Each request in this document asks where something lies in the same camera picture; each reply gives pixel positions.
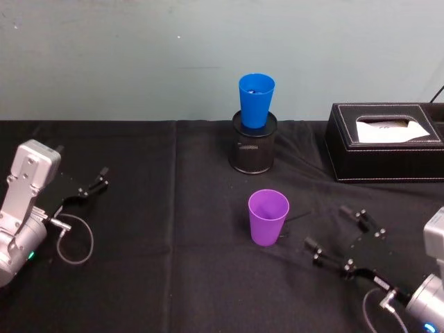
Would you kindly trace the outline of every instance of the table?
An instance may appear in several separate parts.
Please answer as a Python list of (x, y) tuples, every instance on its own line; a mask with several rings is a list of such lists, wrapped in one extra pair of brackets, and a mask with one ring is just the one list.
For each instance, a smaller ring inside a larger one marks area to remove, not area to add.
[[(339, 205), (365, 208), (411, 265), (436, 272), (422, 228), (443, 205), (444, 188), (335, 182), (325, 125), (281, 121), (273, 168), (247, 176), (228, 163), (229, 121), (0, 122), (0, 177), (18, 144), (35, 138), (65, 146), (61, 171), (87, 182), (107, 166), (111, 182), (94, 204), (67, 210), (93, 229), (91, 260), (62, 262), (49, 227), (33, 261), (0, 291), (1, 331), (367, 332), (361, 301), (372, 285), (312, 266), (303, 239), (335, 251), (355, 235)], [(248, 229), (246, 202), (262, 188), (284, 193), (289, 217), (299, 216), (270, 248), (256, 246)], [(80, 234), (70, 236), (87, 248)], [(378, 332), (400, 332), (378, 297), (369, 304)]]

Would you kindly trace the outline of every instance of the cable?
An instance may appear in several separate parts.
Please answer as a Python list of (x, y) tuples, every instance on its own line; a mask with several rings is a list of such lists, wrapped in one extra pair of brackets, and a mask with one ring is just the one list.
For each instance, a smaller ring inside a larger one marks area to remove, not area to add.
[(367, 300), (368, 297), (374, 293), (375, 291), (379, 291), (378, 288), (374, 288), (372, 290), (370, 290), (365, 296), (364, 299), (362, 300), (362, 313), (364, 314), (364, 319), (366, 320), (367, 326), (368, 328), (370, 328), (370, 331), (372, 331), (372, 333), (377, 333), (377, 330), (375, 330), (375, 328), (373, 327), (370, 319), (368, 318), (368, 314), (367, 314)]
[(59, 255), (59, 257), (66, 263), (71, 264), (71, 265), (81, 265), (84, 264), (92, 255), (92, 251), (94, 249), (94, 236), (92, 234), (92, 230), (89, 227), (88, 223), (86, 223), (84, 220), (82, 220), (80, 217), (76, 216), (76, 215), (71, 215), (71, 214), (59, 214), (58, 216), (65, 216), (65, 217), (69, 217), (72, 219), (76, 219), (77, 221), (80, 221), (81, 223), (83, 223), (83, 225), (87, 228), (89, 235), (91, 237), (91, 248), (89, 249), (88, 255), (82, 259), (82, 260), (78, 260), (78, 261), (72, 261), (67, 259), (62, 252), (60, 251), (60, 242), (62, 241), (63, 236), (65, 235), (64, 232), (62, 232), (60, 234), (59, 239), (57, 240), (57, 254)]
[[(368, 317), (368, 314), (367, 314), (367, 300), (368, 300), (368, 297), (369, 297), (372, 293), (374, 293), (375, 291), (379, 291), (379, 289), (378, 289), (378, 288), (371, 289), (371, 290), (370, 290), (370, 291), (364, 296), (364, 299), (363, 299), (363, 301), (362, 301), (362, 313), (364, 314), (364, 319), (365, 319), (365, 321), (366, 321), (366, 324), (367, 324), (368, 328), (370, 328), (370, 331), (372, 331), (372, 333), (377, 333), (377, 330), (373, 327), (373, 324), (371, 323), (371, 321), (370, 321), (370, 319), (369, 319), (369, 317)], [(391, 311), (390, 311), (390, 313), (396, 318), (396, 320), (398, 321), (398, 323), (401, 325), (402, 331), (404, 331), (404, 333), (409, 333), (409, 331), (408, 331), (406, 325), (404, 324), (404, 322), (402, 321), (400, 315), (399, 315), (396, 311), (394, 311), (394, 312), (391, 312)]]
[(441, 87), (441, 89), (438, 90), (438, 92), (436, 93), (435, 96), (433, 96), (433, 98), (431, 99), (430, 103), (433, 103), (436, 99), (436, 97), (439, 96), (439, 94), (444, 90), (444, 86)]

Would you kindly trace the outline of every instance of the black pen holder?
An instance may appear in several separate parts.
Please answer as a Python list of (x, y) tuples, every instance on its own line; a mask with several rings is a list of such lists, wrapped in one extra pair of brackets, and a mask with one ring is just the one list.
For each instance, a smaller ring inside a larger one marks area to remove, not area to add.
[(230, 154), (230, 164), (237, 171), (255, 175), (273, 166), (276, 117), (269, 112), (264, 127), (252, 129), (242, 125), (241, 112), (232, 119), (235, 139)]

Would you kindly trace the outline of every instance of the tissue box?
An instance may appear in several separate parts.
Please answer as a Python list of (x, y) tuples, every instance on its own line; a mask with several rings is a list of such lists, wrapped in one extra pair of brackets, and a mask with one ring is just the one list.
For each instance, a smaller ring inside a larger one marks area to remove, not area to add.
[[(333, 104), (325, 143), (336, 179), (339, 182), (444, 181), (444, 143), (430, 117), (443, 113), (442, 104)], [(357, 121), (416, 121), (429, 135), (400, 143), (363, 143), (359, 141)]]

